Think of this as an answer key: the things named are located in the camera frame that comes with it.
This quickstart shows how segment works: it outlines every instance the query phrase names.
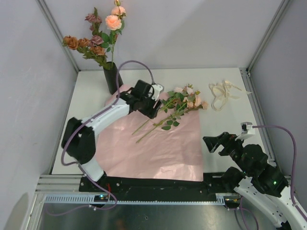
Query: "pink wrapping paper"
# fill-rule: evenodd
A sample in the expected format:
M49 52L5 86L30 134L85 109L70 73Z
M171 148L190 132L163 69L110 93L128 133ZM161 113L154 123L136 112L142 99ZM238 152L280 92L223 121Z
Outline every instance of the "pink wrapping paper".
M120 90L130 87L123 85ZM116 94L107 102L114 100ZM162 93L160 98L168 98ZM180 125L165 131L160 127L136 144L153 123L166 118L165 112L132 133L148 118L133 112L103 130L98 138L96 159L109 176L202 181L201 131L198 111L178 120Z

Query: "ribbon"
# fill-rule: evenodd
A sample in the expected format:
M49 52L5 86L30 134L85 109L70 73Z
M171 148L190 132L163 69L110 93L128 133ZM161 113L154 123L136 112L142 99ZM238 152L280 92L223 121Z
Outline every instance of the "ribbon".
M218 83L218 84L209 84L209 88L214 96L214 100L211 104L211 107L213 110L219 112L223 109L223 107L227 104L228 102L228 99L229 98L232 98L232 99L239 99L240 97L237 97L237 96L232 96L229 92L229 90L231 88L235 88L243 93L246 93L246 94L250 94L252 92L248 92L246 90L243 90L235 85L233 85L230 81L227 81L227 80L224 80L222 83ZM217 108L215 106L215 103L217 101L222 101L222 105Z

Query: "vase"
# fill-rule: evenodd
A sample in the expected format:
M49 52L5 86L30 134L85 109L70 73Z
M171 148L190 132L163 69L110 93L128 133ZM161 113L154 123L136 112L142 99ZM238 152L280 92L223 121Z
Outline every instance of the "vase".
M115 63L113 63L113 65L111 65L111 61L107 62L107 64L109 64L111 67L111 69L105 69L104 68L104 73L105 73L105 77L106 77L106 82L107 82L107 86L109 88L109 92L110 94L114 94L117 91L117 86L116 86L116 73L117 73L117 67L115 65ZM118 75L118 82L119 82L119 86L123 85L123 80L121 79L120 74Z

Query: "white wall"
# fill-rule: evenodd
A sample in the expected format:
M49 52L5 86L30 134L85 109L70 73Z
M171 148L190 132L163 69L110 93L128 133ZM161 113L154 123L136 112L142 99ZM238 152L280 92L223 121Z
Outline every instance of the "white wall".
M104 18L113 0L46 0L63 35L91 37L85 16ZM124 0L117 63L136 59L151 68L246 67L281 0ZM78 66L99 69L73 52ZM128 68L139 68L130 64Z
M17 230L50 164L77 74L34 0L0 4L0 229Z
M296 138L295 187L307 209L307 1L295 0L251 72L267 124L288 128ZM291 173L293 145L289 135L271 130L277 160Z

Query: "white table surface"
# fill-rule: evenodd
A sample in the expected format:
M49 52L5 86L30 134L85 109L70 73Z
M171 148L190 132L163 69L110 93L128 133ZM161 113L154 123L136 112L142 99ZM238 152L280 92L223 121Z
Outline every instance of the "white table surface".
M209 83L228 80L239 88L245 89L238 68L154 69L152 72L155 82L164 85L165 92L173 90L177 86L183 87L188 83L193 84L195 90L200 90L201 98L209 104L213 101L213 95L208 87ZM134 86L139 79L151 82L147 70L123 70L120 74L123 82L130 86ZM230 99L222 111L216 112L211 107L206 111L200 110L201 138L203 136L217 136L225 131L238 135L241 133L241 122L249 121L256 124L248 96L235 89L231 90L231 93L239 95L241 98ZM104 107L110 96L103 71L79 72L65 123L72 117L81 119L94 114ZM222 147L219 147L215 153L209 153L203 140L200 139L200 141L204 173L225 172L231 166L237 167L229 156L218 155L218 151ZM246 140L245 144L259 144L264 150L257 129L256 135ZM77 165L63 166L60 161L61 153L62 147L59 146L52 174L82 174ZM64 159L65 162L74 160L68 154Z

